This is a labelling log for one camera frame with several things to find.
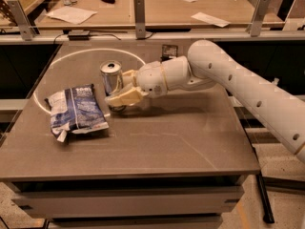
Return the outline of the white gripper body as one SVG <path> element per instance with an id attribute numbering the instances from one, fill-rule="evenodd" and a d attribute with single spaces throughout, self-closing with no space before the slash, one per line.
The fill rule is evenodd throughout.
<path id="1" fill-rule="evenodd" d="M 136 73 L 136 85 L 150 98 L 165 95 L 168 91 L 160 62 L 143 65 Z"/>

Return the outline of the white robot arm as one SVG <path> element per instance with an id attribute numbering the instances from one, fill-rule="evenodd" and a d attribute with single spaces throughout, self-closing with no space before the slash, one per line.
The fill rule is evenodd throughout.
<path id="1" fill-rule="evenodd" d="M 215 43 L 198 40 L 188 54 L 154 61 L 123 73 L 124 87 L 106 97 L 112 107 L 173 90 L 194 91 L 215 83 L 228 90 L 292 154 L 305 162 L 305 102 L 234 61 Z"/>

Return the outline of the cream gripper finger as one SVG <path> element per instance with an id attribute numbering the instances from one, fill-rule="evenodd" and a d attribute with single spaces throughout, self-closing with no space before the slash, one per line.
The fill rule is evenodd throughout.
<path id="1" fill-rule="evenodd" d="M 132 84 L 133 86 L 136 85 L 136 70 L 128 70 L 122 73 L 123 76 L 123 83 L 125 86 Z"/>
<path id="2" fill-rule="evenodd" d="M 143 100 L 148 94 L 140 87 L 135 87 L 132 83 L 125 86 L 118 93 L 112 94 L 105 98 L 108 105 L 113 107 L 130 106 Z"/>

